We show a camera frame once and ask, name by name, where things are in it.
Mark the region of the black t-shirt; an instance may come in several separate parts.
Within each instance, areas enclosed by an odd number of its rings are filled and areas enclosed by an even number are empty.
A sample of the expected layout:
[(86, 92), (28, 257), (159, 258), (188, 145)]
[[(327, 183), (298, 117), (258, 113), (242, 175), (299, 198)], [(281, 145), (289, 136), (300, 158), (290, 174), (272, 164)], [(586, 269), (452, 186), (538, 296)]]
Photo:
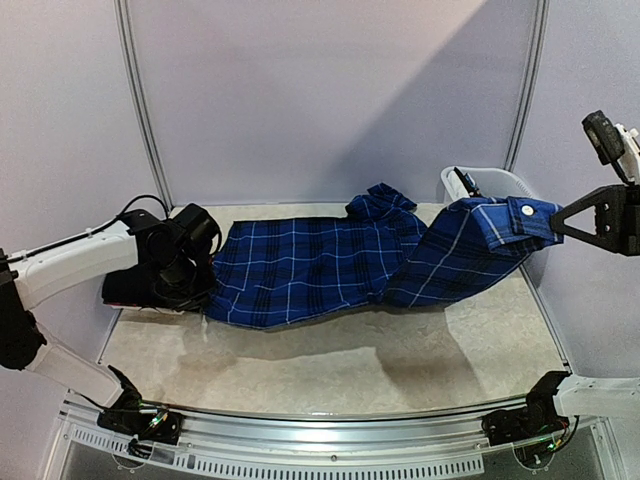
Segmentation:
[(185, 285), (170, 285), (144, 266), (106, 275), (101, 296), (105, 305), (151, 308), (172, 312), (198, 312), (209, 304), (215, 286), (212, 273), (197, 271)]

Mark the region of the blue plaid shirt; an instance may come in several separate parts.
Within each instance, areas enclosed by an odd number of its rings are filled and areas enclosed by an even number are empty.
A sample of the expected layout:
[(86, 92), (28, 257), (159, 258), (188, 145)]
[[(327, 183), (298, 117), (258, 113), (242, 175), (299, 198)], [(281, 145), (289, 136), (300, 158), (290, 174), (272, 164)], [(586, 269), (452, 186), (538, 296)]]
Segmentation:
[(342, 217), (232, 224), (215, 255), (205, 315), (277, 329), (368, 306), (450, 305), (504, 280), (533, 253), (562, 243), (559, 206), (528, 197), (462, 198), (430, 223), (386, 184)]

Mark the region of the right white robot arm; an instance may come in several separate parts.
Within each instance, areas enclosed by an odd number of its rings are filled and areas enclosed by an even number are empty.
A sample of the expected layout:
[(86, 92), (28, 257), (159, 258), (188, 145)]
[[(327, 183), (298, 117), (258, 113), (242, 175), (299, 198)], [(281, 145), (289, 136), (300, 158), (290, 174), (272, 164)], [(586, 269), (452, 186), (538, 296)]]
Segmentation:
[[(566, 224), (585, 211), (594, 211), (595, 231), (589, 233)], [(613, 254), (639, 254), (639, 187), (610, 185), (599, 187), (569, 204), (550, 220), (554, 232)], [(537, 436), (559, 416), (639, 417), (637, 378), (593, 378), (565, 376), (554, 387), (551, 401), (533, 400), (517, 415), (517, 427), (527, 436)]]

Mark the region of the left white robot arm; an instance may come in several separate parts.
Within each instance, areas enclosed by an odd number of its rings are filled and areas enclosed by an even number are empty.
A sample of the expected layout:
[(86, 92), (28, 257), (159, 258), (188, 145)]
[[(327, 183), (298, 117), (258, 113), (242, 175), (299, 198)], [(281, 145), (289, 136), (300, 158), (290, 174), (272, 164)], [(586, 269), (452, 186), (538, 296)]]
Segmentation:
[(1, 257), (1, 366), (29, 371), (80, 394), (128, 434), (148, 426), (137, 389), (117, 369), (82, 358), (34, 316), (36, 307), (77, 285), (103, 279), (102, 300), (116, 308), (169, 313), (203, 309), (215, 286), (218, 223), (189, 204), (160, 220), (124, 210), (106, 224), (31, 251)]

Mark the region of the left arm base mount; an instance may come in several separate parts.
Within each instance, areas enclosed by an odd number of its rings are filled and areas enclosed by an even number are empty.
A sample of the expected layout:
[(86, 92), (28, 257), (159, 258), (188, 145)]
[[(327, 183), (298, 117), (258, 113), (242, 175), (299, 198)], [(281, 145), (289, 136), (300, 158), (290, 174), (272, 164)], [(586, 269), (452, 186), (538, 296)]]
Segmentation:
[(118, 369), (109, 366), (123, 391), (111, 407), (98, 415), (97, 425), (141, 441), (177, 445), (185, 416), (164, 407), (146, 405), (133, 383)]

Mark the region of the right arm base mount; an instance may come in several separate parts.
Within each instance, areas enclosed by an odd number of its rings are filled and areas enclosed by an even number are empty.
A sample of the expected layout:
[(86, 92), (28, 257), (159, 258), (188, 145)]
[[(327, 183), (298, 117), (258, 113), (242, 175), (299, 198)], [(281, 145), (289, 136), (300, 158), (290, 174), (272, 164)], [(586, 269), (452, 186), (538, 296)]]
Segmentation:
[(481, 419), (481, 428), (491, 446), (513, 443), (561, 432), (546, 447), (549, 452), (561, 450), (575, 435), (580, 416), (571, 422), (559, 413), (554, 400), (568, 372), (547, 372), (525, 396), (525, 405), (515, 409), (498, 409)]

